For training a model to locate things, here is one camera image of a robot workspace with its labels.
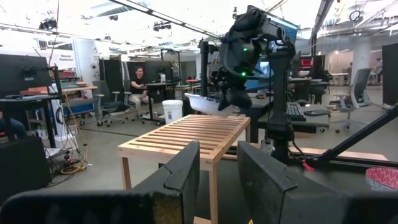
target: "office chair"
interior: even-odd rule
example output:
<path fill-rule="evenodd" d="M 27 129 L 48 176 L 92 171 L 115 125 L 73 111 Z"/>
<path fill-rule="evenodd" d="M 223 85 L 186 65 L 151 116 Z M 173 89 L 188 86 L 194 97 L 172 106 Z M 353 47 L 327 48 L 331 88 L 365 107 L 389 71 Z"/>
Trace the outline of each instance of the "office chair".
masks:
<path fill-rule="evenodd" d="M 339 98 L 339 101 L 337 103 L 338 110 L 342 113 L 347 113 L 348 116 L 346 119 L 332 121 L 330 122 L 331 124 L 341 124 L 340 128 L 346 129 L 349 129 L 351 125 L 357 125 L 359 127 L 367 125 L 364 122 L 351 119 L 351 112 L 359 109 L 360 107 L 368 106 L 371 104 L 368 93 L 366 91 L 370 71 L 370 68 L 359 69 L 356 72 L 353 84 L 350 86 L 349 94 L 335 95 Z"/>
<path fill-rule="evenodd" d="M 138 110 L 136 109 L 136 104 L 129 101 L 129 96 L 132 94 L 129 91 L 131 82 L 130 82 L 130 80 L 124 80 L 123 82 L 124 82 L 124 100 L 123 100 L 123 104 L 129 107 L 127 110 L 124 111 L 124 114 L 126 114 L 127 111 L 128 112 L 130 112 L 130 111 L 137 112 L 136 115 L 133 117 L 133 119 L 131 119 L 131 121 L 135 121 L 136 118 L 137 119 L 139 118 L 139 116 L 138 116 Z"/>
<path fill-rule="evenodd" d="M 112 112 L 115 112 L 119 106 L 123 105 L 123 102 L 118 101 L 118 95 L 120 92 L 113 91 L 112 94 L 114 94 L 114 98 L 112 99 L 108 85 L 105 81 L 94 81 L 93 85 L 98 87 L 96 90 L 93 90 L 94 95 L 98 97 L 96 109 L 98 112 L 107 112 L 107 114 L 102 116 L 102 118 L 97 116 L 97 126 L 102 126 L 103 121 L 106 121 L 106 126 L 110 127 L 113 120 L 121 121 L 124 124 L 122 119 L 112 116 L 111 114 Z"/>

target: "table leg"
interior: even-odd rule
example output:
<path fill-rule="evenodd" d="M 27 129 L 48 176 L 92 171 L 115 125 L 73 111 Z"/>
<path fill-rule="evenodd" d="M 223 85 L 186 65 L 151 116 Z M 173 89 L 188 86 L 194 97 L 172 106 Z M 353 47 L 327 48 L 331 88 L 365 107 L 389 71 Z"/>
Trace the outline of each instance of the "table leg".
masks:
<path fill-rule="evenodd" d="M 218 164 L 215 164 L 213 168 L 209 170 L 211 224 L 218 223 L 217 171 L 218 171 Z"/>
<path fill-rule="evenodd" d="M 54 137 L 54 130 L 50 116 L 49 101 L 43 100 L 42 103 L 43 103 L 45 126 L 47 128 L 47 134 L 49 135 L 50 146 L 52 148 L 55 148 L 56 147 L 55 137 Z"/>
<path fill-rule="evenodd" d="M 147 89 L 147 95 L 148 95 L 149 118 L 151 121 L 153 121 L 154 115 L 152 114 L 152 100 L 150 100 L 150 88 Z"/>
<path fill-rule="evenodd" d="M 121 168 L 122 168 L 122 180 L 123 180 L 123 189 L 131 189 L 131 176 L 130 176 L 130 167 L 129 167 L 129 159 L 126 157 L 120 158 Z"/>
<path fill-rule="evenodd" d="M 249 123 L 249 125 L 246 127 L 246 130 L 245 130 L 245 132 L 246 132 L 246 141 L 247 142 L 250 142 L 250 132 L 251 132 L 251 129 L 250 129 L 250 123 Z"/>

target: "person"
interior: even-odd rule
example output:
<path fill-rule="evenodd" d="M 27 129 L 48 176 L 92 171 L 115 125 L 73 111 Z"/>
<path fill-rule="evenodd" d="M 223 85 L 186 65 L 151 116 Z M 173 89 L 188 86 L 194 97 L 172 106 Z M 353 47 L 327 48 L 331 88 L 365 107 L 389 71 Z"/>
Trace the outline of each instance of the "person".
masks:
<path fill-rule="evenodd" d="M 347 68 L 347 73 L 348 73 L 348 85 L 351 85 L 351 74 L 353 72 L 353 63 L 349 63 L 349 67 Z"/>
<path fill-rule="evenodd" d="M 136 105 L 136 109 L 138 111 L 138 115 L 142 117 L 142 109 L 141 102 L 148 103 L 149 97 L 147 94 L 147 90 L 145 90 L 145 82 L 144 82 L 144 69 L 142 67 L 136 67 L 136 77 L 131 81 L 130 92 L 132 93 L 129 96 L 129 101 L 133 102 Z"/>
<path fill-rule="evenodd" d="M 383 75 L 383 60 L 381 58 L 377 58 L 377 66 L 376 66 L 376 75 L 377 75 L 377 82 L 381 82 L 381 76 Z"/>
<path fill-rule="evenodd" d="M 18 139 L 26 137 L 26 129 L 24 124 L 22 124 L 20 121 L 17 121 L 16 119 L 10 119 L 11 122 L 11 131 L 17 135 Z M 0 132 L 5 132 L 6 131 L 6 121 L 2 117 L 2 112 L 0 111 Z"/>

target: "keyboard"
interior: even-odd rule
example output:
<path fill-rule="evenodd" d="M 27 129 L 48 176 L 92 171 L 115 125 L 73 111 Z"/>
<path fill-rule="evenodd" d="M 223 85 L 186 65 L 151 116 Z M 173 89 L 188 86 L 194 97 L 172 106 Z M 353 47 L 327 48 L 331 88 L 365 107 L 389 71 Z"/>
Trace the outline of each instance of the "keyboard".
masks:
<path fill-rule="evenodd" d="M 286 107 L 286 115 L 292 121 L 306 121 L 303 109 L 298 103 L 288 102 Z"/>

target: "wooden table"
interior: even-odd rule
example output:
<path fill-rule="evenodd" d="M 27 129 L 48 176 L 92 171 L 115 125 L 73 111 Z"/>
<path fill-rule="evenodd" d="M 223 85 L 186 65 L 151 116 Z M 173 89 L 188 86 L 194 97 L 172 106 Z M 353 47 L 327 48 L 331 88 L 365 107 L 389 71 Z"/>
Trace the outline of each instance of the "wooden table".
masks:
<path fill-rule="evenodd" d="M 250 118 L 188 115 L 173 123 L 139 136 L 118 146 L 124 189 L 131 189 L 129 157 L 146 157 L 167 163 L 192 140 L 200 142 L 200 169 L 209 172 L 211 223 L 218 223 L 218 162 L 232 143 L 246 129 L 250 140 Z"/>

